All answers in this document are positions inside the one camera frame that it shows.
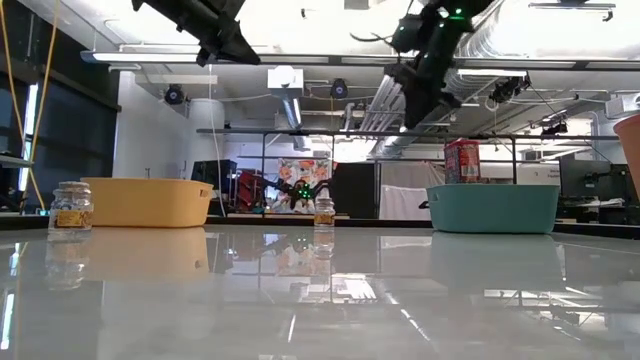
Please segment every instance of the jar label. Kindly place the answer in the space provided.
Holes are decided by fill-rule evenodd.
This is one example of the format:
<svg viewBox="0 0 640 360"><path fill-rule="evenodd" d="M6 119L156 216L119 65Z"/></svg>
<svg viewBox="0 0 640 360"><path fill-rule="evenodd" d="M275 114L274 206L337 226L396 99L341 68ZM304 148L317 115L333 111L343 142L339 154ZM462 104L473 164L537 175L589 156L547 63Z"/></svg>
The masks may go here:
<svg viewBox="0 0 640 360"><path fill-rule="evenodd" d="M334 215L333 214L318 214L313 217L313 222L316 225L333 225L334 224Z"/></svg>
<svg viewBox="0 0 640 360"><path fill-rule="evenodd" d="M81 210L58 210L56 228L91 228L93 212Z"/></svg>

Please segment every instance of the teal plastic basin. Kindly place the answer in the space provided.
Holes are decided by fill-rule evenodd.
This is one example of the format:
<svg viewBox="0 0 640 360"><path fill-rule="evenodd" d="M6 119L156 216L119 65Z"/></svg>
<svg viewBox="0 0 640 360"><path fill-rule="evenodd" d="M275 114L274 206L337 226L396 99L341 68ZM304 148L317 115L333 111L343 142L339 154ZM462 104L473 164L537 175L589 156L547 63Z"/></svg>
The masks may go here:
<svg viewBox="0 0 640 360"><path fill-rule="evenodd" d="M547 234L560 187L447 184L427 189L436 230L458 233Z"/></svg>

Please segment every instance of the red can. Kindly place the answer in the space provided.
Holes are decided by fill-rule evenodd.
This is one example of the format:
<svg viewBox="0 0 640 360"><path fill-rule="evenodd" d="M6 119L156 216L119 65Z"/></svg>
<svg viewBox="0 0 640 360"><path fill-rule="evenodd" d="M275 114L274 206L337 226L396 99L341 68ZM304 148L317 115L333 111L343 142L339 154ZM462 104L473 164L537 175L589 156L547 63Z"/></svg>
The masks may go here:
<svg viewBox="0 0 640 360"><path fill-rule="evenodd" d="M444 147L447 184L480 182L480 143L458 139Z"/></svg>

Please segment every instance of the computer monitor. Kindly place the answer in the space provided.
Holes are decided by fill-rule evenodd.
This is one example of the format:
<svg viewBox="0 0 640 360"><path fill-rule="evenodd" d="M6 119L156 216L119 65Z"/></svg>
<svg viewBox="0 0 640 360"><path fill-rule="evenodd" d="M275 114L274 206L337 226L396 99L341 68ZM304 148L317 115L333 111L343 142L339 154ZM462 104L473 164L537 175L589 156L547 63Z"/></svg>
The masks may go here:
<svg viewBox="0 0 640 360"><path fill-rule="evenodd" d="M560 192L565 197L609 200L613 193L610 173L608 161L560 159Z"/></svg>

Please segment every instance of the orange container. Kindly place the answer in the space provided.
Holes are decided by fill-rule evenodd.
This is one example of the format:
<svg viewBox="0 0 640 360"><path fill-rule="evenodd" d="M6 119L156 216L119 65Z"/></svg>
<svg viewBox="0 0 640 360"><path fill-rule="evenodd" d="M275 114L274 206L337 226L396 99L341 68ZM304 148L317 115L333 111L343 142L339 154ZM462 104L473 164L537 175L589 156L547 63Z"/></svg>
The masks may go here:
<svg viewBox="0 0 640 360"><path fill-rule="evenodd" d="M627 158L633 185L640 194L640 115L622 120L613 126L613 131L620 138L624 156Z"/></svg>
<svg viewBox="0 0 640 360"><path fill-rule="evenodd" d="M94 226L184 228L207 220L213 186L191 180L83 178Z"/></svg>

